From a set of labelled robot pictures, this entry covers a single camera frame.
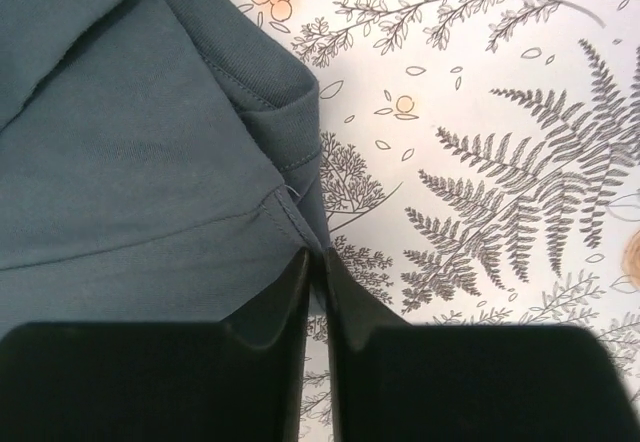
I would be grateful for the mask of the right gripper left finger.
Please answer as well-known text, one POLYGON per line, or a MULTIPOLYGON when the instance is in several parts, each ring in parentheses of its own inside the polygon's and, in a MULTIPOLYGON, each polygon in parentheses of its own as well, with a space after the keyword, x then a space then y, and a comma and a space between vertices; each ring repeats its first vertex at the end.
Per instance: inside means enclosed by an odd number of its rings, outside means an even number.
POLYGON ((219 322, 44 323, 1 341, 5 441, 294 441, 310 255, 219 322))

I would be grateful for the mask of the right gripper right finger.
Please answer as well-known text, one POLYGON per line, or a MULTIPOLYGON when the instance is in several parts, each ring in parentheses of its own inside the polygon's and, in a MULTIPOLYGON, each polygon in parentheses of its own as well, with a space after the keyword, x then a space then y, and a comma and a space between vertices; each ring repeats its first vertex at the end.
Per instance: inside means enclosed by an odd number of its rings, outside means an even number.
POLYGON ((338 441, 635 441, 594 335, 563 325, 412 325, 325 256, 338 441))

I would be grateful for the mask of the dark blue t-shirt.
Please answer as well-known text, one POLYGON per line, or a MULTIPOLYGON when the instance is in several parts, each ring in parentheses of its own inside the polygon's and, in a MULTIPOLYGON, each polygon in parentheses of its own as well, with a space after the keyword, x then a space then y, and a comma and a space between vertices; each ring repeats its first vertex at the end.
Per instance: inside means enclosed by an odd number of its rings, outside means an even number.
POLYGON ((229 0, 1 0, 1 329, 217 321, 329 246, 319 87, 229 0))

